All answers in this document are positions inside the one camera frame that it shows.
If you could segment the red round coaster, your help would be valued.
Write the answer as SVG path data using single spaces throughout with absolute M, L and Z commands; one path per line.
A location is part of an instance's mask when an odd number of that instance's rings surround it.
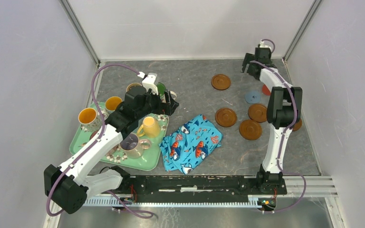
M 261 90 L 262 90 L 262 93 L 265 94 L 266 96 L 271 95 L 271 92 L 266 85 L 263 85 Z

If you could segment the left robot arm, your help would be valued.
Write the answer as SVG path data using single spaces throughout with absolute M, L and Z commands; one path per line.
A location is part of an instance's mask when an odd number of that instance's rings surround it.
M 63 211 L 72 214 L 88 198 L 108 190 L 126 193 L 130 189 L 130 180 L 117 171 L 109 169 L 94 176 L 89 175 L 90 171 L 110 149 L 138 127 L 142 118 L 148 114 L 172 115 L 179 106 L 175 98 L 172 91 L 165 90 L 159 95 L 143 86 L 127 91 L 116 109 L 106 119 L 101 119 L 96 136 L 59 166 L 51 164 L 44 170 L 47 214 L 52 217 Z

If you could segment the blue round coaster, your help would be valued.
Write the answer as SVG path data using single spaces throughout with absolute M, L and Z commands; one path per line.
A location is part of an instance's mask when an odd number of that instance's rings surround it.
M 245 94 L 245 101 L 248 104 L 257 104 L 261 100 L 261 94 L 257 90 L 251 90 Z

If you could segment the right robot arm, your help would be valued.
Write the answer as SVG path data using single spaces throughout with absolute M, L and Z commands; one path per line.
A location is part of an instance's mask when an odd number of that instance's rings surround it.
M 283 158 L 294 125 L 300 120 L 302 88 L 291 85 L 271 60 L 271 47 L 259 44 L 253 54 L 246 53 L 242 71 L 261 81 L 271 92 L 266 118 L 270 125 L 266 156 L 257 172 L 255 186 L 267 194 L 283 185 Z

